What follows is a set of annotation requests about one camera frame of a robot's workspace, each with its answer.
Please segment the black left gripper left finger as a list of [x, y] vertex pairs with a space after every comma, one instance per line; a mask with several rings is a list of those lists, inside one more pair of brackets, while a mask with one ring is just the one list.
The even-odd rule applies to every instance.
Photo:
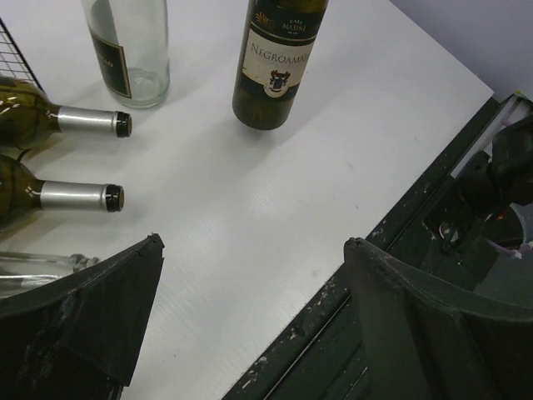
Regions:
[[154, 233], [81, 272], [1, 301], [3, 399], [119, 399], [162, 273]]

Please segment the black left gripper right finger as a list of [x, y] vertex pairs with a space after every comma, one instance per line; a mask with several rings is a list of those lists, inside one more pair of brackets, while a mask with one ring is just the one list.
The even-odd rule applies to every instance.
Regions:
[[344, 245], [374, 399], [530, 399], [532, 311]]

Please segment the short clear glass bottle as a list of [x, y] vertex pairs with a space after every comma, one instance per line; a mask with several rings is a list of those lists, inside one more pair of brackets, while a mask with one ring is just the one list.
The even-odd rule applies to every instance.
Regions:
[[1, 251], [1, 299], [39, 288], [101, 262], [81, 253], [69, 256]]

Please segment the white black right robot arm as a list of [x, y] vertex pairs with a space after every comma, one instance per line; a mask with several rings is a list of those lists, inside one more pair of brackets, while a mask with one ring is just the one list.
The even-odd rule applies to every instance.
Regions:
[[457, 183], [463, 201], [477, 213], [496, 213], [515, 203], [532, 203], [532, 117], [499, 131], [492, 154], [479, 151]]

